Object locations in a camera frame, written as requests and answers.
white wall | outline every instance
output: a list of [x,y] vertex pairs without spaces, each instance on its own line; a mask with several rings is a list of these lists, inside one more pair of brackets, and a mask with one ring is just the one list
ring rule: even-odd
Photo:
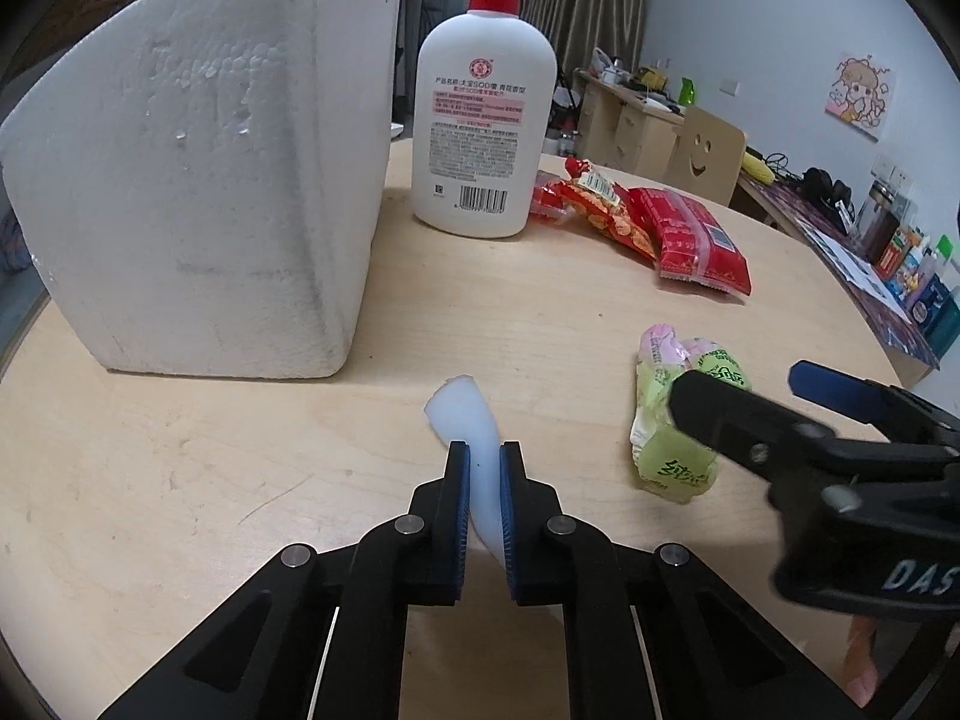
[[[960,81],[904,0],[648,0],[644,64],[670,59],[670,89],[688,76],[697,103],[747,132],[790,167],[824,167],[866,196],[877,153],[914,179],[917,223],[957,241]],[[879,143],[824,113],[842,52],[873,53],[896,69],[896,93]],[[739,80],[740,94],[719,89]],[[916,387],[960,415],[960,343]]]

metal screw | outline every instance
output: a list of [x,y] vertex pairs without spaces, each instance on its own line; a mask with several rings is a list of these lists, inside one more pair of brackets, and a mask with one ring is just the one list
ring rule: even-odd
[[287,568],[299,568],[310,560],[310,547],[304,544],[291,544],[280,553],[280,562]]
[[664,544],[659,548],[659,555],[668,565],[683,565],[690,560],[690,552],[683,544]]
[[765,445],[765,443],[755,443],[750,447],[750,460],[753,463],[756,463],[758,466],[766,463],[767,458],[770,457],[770,447]]
[[556,514],[546,521],[546,529],[556,536],[569,536],[577,530],[577,520],[566,514]]
[[828,488],[823,488],[820,496],[824,499],[824,503],[837,514],[853,512],[863,503],[860,496],[846,485],[830,485]]
[[394,527],[397,533],[403,533],[405,536],[413,536],[424,529],[424,518],[417,517],[416,514],[403,514],[403,517],[397,517],[394,520]]
[[812,422],[800,422],[794,425],[793,429],[808,439],[825,439],[830,435],[827,428],[822,425],[815,425]]

round wooden table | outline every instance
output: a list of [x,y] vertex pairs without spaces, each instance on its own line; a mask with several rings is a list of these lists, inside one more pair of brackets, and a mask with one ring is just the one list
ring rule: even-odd
[[[560,160],[544,167],[563,173]],[[631,186],[656,184],[618,175]],[[392,151],[347,365],[329,379],[223,381],[112,373],[49,303],[0,381],[0,620],[64,720],[96,717],[285,544],[354,543],[443,471],[422,407],[476,377],[504,440],[565,512],[614,541],[680,541],[835,673],[847,620],[768,586],[778,557],[764,485],[723,461],[678,506],[637,486],[629,429],[640,333],[669,322],[720,341],[755,389],[849,436],[872,429],[799,401],[807,358],[894,383],[860,314],[816,255],[727,208],[750,264],[745,301],[661,280],[586,228],[531,223],[467,240],[414,220],[410,142]],[[560,624],[511,604],[479,544],[456,608],[412,610],[401,715],[564,717]]]

red circular logo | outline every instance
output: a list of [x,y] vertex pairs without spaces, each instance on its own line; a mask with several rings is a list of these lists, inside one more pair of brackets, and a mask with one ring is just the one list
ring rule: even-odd
[[493,62],[489,59],[474,59],[470,62],[470,75],[474,79],[486,79],[493,72]]

wooden chair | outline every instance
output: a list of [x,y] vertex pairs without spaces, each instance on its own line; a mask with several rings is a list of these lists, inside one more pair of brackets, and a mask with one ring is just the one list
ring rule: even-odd
[[746,148],[743,132],[690,105],[666,166],[664,184],[730,205]]

